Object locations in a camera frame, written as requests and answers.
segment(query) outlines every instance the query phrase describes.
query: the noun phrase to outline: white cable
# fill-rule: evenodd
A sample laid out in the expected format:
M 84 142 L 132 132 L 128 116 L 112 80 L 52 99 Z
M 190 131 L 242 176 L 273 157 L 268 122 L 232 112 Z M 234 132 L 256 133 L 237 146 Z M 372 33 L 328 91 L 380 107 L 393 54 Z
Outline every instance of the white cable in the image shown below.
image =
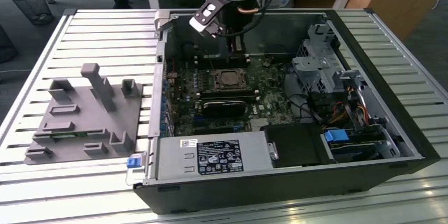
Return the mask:
M 32 69 L 17 69 L 17 70 L 5 70 L 0 71 L 0 73 L 10 73 L 10 72 L 30 72 Z
M 440 0 L 436 1 L 436 4 L 433 5 L 433 8 L 430 10 L 437 8 L 438 2 L 440 2 Z

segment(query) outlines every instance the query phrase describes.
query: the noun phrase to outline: motherboard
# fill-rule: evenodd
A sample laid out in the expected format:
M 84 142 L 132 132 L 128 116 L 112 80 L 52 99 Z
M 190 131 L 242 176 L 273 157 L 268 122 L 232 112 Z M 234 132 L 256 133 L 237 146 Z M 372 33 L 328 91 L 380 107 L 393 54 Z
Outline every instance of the motherboard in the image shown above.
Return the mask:
M 168 74 L 174 135 L 257 131 L 292 123 L 282 94 L 281 64 L 264 55 L 245 56 L 244 68 L 206 69 L 188 64 Z

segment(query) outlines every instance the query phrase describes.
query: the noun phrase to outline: wastebasket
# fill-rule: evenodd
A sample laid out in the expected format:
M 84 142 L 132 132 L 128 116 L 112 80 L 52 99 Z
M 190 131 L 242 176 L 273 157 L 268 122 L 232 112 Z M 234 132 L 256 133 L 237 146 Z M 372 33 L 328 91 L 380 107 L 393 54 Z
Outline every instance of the wastebasket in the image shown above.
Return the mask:
M 16 48 L 10 42 L 5 30 L 0 26 L 0 63 L 8 61 L 17 55 Z
M 33 25 L 45 25 L 54 19 L 45 0 L 12 0 Z

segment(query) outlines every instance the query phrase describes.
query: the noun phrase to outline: cpu socket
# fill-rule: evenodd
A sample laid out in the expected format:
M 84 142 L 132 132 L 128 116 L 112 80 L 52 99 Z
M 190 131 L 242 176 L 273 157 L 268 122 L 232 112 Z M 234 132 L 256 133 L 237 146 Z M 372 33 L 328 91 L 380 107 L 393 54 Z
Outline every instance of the cpu socket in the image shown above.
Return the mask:
M 249 89 L 249 86 L 245 83 L 245 71 L 241 68 L 214 70 L 213 74 L 216 91 Z

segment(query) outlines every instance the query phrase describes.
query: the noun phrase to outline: blue latch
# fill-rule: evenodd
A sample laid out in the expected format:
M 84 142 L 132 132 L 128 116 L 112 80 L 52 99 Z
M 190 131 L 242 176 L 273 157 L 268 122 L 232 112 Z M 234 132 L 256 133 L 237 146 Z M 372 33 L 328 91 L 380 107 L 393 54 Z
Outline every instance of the blue latch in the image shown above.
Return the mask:
M 128 158 L 126 167 L 128 168 L 138 168 L 138 167 L 141 167 L 141 157 L 129 157 Z
M 326 142 L 332 141 L 346 141 L 348 136 L 345 130 L 329 130 L 324 133 Z

